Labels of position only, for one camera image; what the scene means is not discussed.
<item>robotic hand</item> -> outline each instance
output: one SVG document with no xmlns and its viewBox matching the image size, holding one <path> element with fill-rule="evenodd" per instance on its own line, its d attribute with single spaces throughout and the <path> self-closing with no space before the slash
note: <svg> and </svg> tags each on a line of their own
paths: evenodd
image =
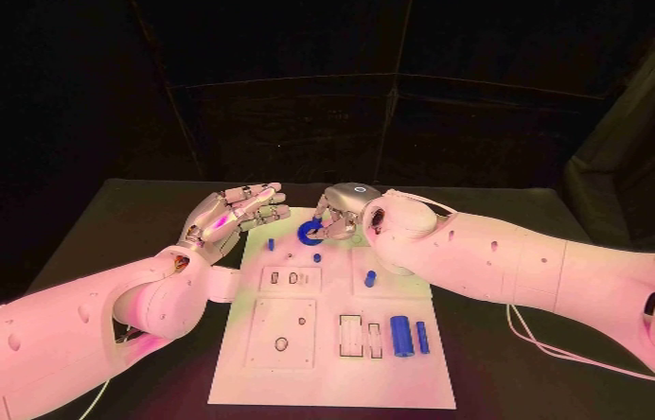
<svg viewBox="0 0 655 420">
<path fill-rule="evenodd" d="M 320 222 L 326 209 L 332 223 Z M 569 317 L 613 338 L 655 372 L 655 254 L 545 236 L 416 195 L 395 190 L 381 195 L 364 184 L 326 189 L 315 219 L 299 229 L 300 240 L 312 245 L 323 238 L 348 238 L 358 224 L 391 272 L 414 273 L 466 297 L 507 304 L 508 319 L 514 305 Z M 554 349 L 531 334 L 527 340 L 541 350 Z M 561 355 L 556 357 L 596 363 L 567 351 Z"/>
<path fill-rule="evenodd" d="M 232 301 L 240 271 L 212 264 L 240 231 L 290 216 L 280 188 L 214 193 L 178 245 L 0 306 L 0 420 L 56 409 L 191 332 L 208 299 Z M 113 317 L 133 327 L 121 339 Z"/>
</svg>

